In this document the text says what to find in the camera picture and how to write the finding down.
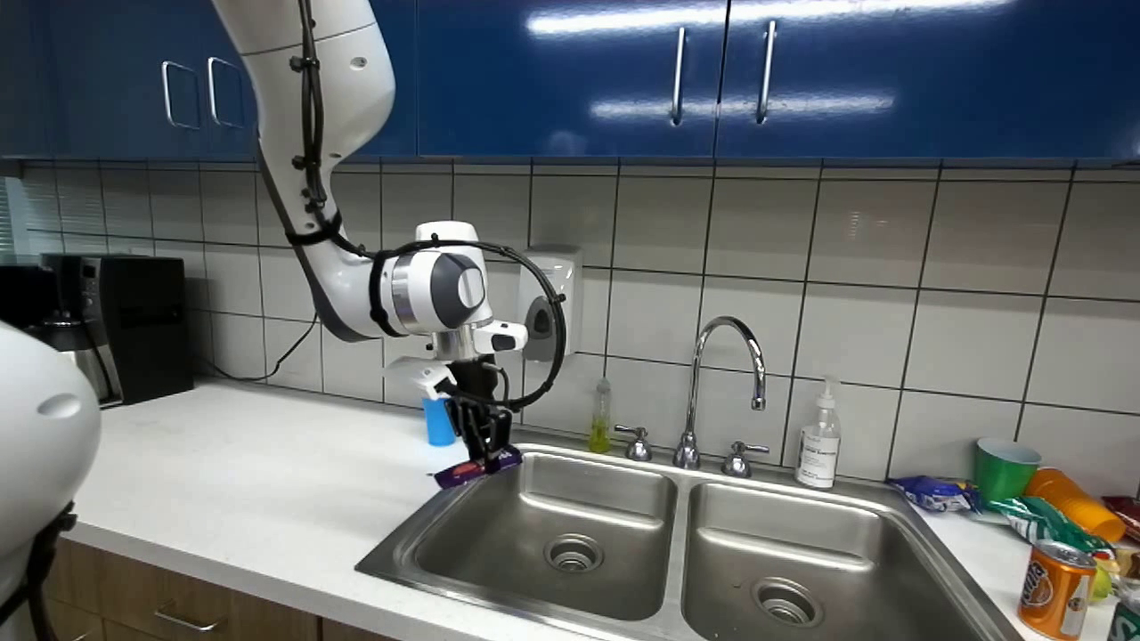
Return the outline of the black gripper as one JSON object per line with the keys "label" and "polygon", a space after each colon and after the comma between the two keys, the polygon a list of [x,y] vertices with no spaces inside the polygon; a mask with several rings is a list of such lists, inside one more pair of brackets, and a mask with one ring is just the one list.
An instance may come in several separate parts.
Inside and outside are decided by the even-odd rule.
{"label": "black gripper", "polygon": [[497,367],[492,357],[454,361],[450,367],[453,429],[472,461],[488,461],[509,443],[509,410],[495,398]]}

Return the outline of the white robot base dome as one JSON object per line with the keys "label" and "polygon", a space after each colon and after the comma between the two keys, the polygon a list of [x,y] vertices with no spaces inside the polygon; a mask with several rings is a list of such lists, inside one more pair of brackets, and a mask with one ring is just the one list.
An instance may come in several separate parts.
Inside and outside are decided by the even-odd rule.
{"label": "white robot base dome", "polygon": [[0,325],[0,641],[50,637],[35,598],[97,448],[99,398],[78,364]]}

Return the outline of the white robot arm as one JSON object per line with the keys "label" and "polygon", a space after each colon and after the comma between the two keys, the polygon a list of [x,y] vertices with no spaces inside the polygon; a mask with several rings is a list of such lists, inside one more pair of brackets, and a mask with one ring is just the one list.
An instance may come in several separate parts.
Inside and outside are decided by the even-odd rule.
{"label": "white robot arm", "polygon": [[405,245],[354,243],[332,174],[395,108],[395,67],[371,0],[211,0],[255,95],[255,152],[320,325],[343,342],[426,339],[453,429],[472,461],[509,453],[495,357],[526,329],[488,306],[488,243],[426,220]]}

